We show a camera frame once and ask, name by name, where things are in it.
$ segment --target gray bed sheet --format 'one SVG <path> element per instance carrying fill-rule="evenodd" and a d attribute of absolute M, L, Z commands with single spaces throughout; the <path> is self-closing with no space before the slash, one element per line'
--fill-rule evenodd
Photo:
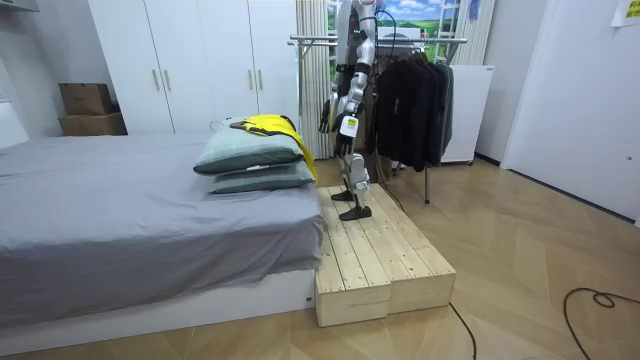
<path fill-rule="evenodd" d="M 313 186 L 208 195 L 208 135 L 47 138 L 0 149 L 0 328 L 316 268 Z"/>

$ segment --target wooden step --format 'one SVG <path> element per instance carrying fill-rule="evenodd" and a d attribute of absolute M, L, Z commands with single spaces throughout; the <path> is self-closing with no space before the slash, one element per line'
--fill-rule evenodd
<path fill-rule="evenodd" d="M 319 325 L 447 305 L 455 270 L 387 193 L 372 185 L 365 201 L 373 216 L 342 222 L 353 203 L 330 198 L 342 190 L 318 189 L 328 223 L 316 272 Z"/>
<path fill-rule="evenodd" d="M 318 189 L 318 193 L 327 221 L 321 247 L 322 264 L 316 271 L 318 325 L 386 317 L 391 282 L 382 264 L 360 224 L 340 221 L 329 189 Z"/>

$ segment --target cardboard box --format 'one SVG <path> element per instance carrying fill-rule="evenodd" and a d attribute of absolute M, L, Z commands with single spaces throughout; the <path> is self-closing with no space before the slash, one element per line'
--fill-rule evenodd
<path fill-rule="evenodd" d="M 106 115 L 113 111 L 105 84 L 60 84 L 68 115 Z"/>
<path fill-rule="evenodd" d="M 69 115 L 58 120 L 64 136 L 127 135 L 122 113 Z"/>

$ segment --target black clothing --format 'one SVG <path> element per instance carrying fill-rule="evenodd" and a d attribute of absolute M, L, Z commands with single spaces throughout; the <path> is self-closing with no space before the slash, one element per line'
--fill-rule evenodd
<path fill-rule="evenodd" d="M 376 84 L 378 99 L 367 139 L 370 152 L 416 171 L 438 166 L 451 139 L 453 72 L 421 55 L 390 64 Z"/>

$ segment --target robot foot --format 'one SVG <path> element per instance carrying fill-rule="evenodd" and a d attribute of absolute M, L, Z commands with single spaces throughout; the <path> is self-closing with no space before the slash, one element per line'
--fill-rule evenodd
<path fill-rule="evenodd" d="M 345 190 L 339 194 L 331 195 L 333 201 L 353 201 L 353 194 L 349 190 Z"/>
<path fill-rule="evenodd" d="M 363 218 L 371 217 L 371 209 L 368 206 L 365 206 L 364 208 L 356 206 L 351 210 L 347 211 L 346 213 L 340 214 L 339 217 L 340 217 L 340 220 L 342 221 L 352 221 L 352 220 L 363 219 Z"/>

